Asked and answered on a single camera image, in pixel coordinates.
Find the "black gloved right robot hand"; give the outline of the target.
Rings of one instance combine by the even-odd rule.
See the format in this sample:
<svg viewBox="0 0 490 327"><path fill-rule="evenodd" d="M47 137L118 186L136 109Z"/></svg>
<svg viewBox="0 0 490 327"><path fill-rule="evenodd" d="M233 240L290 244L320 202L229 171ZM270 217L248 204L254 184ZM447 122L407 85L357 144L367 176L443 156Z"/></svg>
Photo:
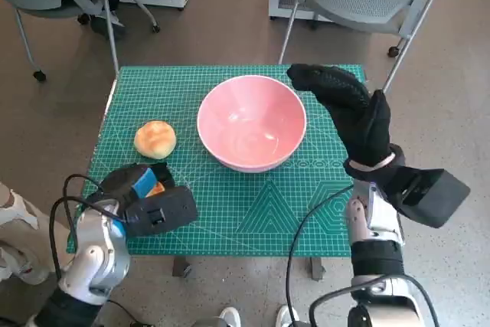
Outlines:
<svg viewBox="0 0 490 327"><path fill-rule="evenodd" d="M393 155L390 107L382 90L369 93L339 67L293 64L286 74L295 90L312 93L327 109L350 160L373 168Z"/></svg>

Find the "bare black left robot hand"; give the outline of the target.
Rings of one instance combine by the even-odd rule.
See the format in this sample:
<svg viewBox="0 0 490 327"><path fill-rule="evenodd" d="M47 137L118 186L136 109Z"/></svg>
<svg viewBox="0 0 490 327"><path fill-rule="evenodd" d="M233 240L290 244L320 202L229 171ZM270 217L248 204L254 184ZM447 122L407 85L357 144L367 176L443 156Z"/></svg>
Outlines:
<svg viewBox="0 0 490 327"><path fill-rule="evenodd" d="M129 187L129 192L136 198L146 198L175 187L175 180L166 162L132 163L118 168L113 174L118 181L116 188Z"/></svg>

